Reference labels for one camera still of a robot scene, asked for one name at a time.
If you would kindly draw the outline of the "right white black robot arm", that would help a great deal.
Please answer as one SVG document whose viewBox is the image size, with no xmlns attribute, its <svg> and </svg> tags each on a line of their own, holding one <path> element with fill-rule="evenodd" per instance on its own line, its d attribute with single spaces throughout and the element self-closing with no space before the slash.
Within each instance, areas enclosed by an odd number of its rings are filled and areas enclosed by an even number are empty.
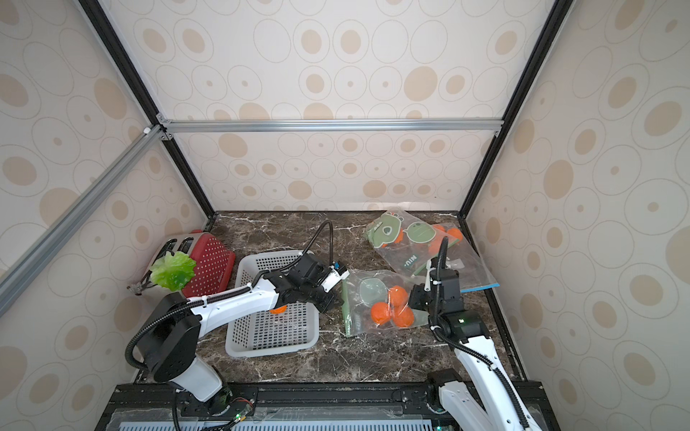
<svg viewBox="0 0 690 431">
<path fill-rule="evenodd" d="M 538 430 L 498 359 L 480 314 L 465 307 L 460 275 L 447 264 L 447 238 L 427 264 L 425 281 L 413 287 L 408 305 L 428 314 L 429 330 L 446 344 L 471 378 L 474 392 L 448 369 L 428 376 L 428 407 L 447 413 L 462 430 Z"/>
</svg>

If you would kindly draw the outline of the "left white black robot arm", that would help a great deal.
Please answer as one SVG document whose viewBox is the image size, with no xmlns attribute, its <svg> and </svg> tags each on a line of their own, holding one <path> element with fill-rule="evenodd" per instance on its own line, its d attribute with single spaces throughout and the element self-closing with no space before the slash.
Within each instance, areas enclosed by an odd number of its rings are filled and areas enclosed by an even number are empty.
<svg viewBox="0 0 690 431">
<path fill-rule="evenodd" d="M 320 314 L 340 306 L 336 286 L 349 271 L 334 260 L 333 246 L 334 224 L 326 220 L 294 260 L 243 287 L 192 299 L 168 294 L 127 344 L 127 363 L 199 402 L 226 397 L 221 376 L 197 354 L 199 340 L 232 321 L 293 303 L 310 303 Z"/>
</svg>

